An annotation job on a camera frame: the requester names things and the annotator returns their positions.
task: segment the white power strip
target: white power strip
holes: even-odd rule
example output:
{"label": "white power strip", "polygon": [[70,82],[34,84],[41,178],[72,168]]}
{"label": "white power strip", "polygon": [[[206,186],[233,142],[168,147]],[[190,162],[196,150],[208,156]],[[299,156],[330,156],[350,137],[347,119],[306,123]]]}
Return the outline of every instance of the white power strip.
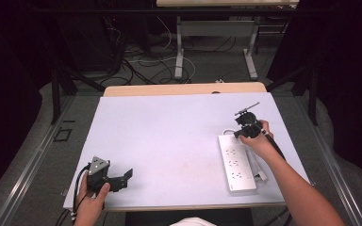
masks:
{"label": "white power strip", "polygon": [[245,145],[234,135],[221,135],[219,142],[230,191],[256,189],[255,178],[245,151]]}

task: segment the background desk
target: background desk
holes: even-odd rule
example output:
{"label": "background desk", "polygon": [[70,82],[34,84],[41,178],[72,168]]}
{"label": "background desk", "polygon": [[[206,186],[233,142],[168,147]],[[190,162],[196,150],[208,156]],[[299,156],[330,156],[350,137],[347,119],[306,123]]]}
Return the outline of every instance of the background desk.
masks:
{"label": "background desk", "polygon": [[[115,97],[108,94],[115,95],[117,88],[108,89],[96,110],[75,176],[95,155],[111,161],[109,177],[134,169],[128,188],[107,196],[106,209],[113,211],[283,204],[278,185],[261,159],[269,181],[258,183],[258,189],[250,193],[228,191],[218,135],[227,128],[239,129],[235,112],[256,102],[261,104],[252,111],[270,121],[289,164],[307,180],[272,95],[263,92],[259,83],[234,86],[235,90],[232,84],[141,86],[135,89],[156,91],[151,96],[145,92]],[[249,87],[263,89],[249,92]],[[161,88],[167,90],[165,94],[175,94],[180,88],[186,91],[155,95]],[[191,95],[194,90],[199,94]],[[202,94],[212,91],[234,93]],[[74,179],[65,208],[72,207],[73,190]]]}
{"label": "background desk", "polygon": [[[183,7],[260,7],[260,6],[280,6],[297,5],[297,0],[157,0],[159,7],[183,8]],[[182,77],[182,66],[184,49],[182,46],[183,36],[236,36],[249,37],[247,49],[243,50],[249,76],[254,81],[258,79],[255,64],[252,59],[252,52],[255,46],[260,18],[254,21],[182,21],[177,17],[177,60],[175,68],[175,78]]]}

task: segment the person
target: person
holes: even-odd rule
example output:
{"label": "person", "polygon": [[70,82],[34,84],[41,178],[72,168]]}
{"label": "person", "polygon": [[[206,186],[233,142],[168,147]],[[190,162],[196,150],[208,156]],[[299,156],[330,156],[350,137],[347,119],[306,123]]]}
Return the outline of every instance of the person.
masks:
{"label": "person", "polygon": [[[263,129],[273,137],[269,123],[267,121],[261,121],[261,123]],[[297,225],[344,225],[331,203],[284,160],[263,134],[260,133],[256,138],[239,136],[239,139],[242,143],[249,145],[269,165]],[[77,201],[80,203],[82,198],[84,200],[77,209],[75,225],[87,226],[96,222],[109,188],[110,185],[105,184],[95,199],[86,196],[87,174],[84,175]]]}

